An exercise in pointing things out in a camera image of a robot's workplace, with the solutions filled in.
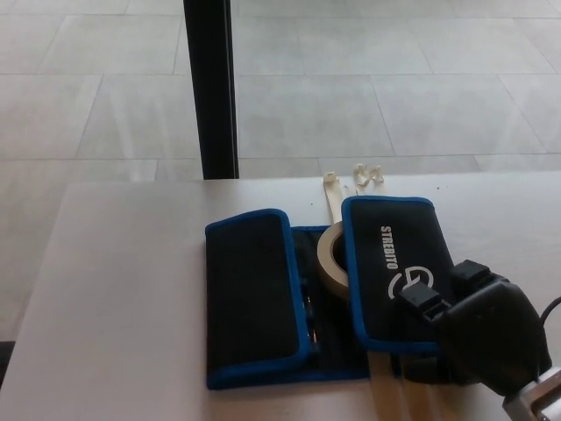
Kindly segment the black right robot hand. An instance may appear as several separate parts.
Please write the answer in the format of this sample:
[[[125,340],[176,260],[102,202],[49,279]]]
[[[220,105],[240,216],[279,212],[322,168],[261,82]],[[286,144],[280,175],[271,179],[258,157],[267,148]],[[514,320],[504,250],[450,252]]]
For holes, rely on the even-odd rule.
[[[434,334],[437,355],[407,363],[406,380],[482,383],[510,396],[551,369],[543,318],[524,292],[483,264],[464,260],[450,274],[455,303],[417,283],[395,300]]]

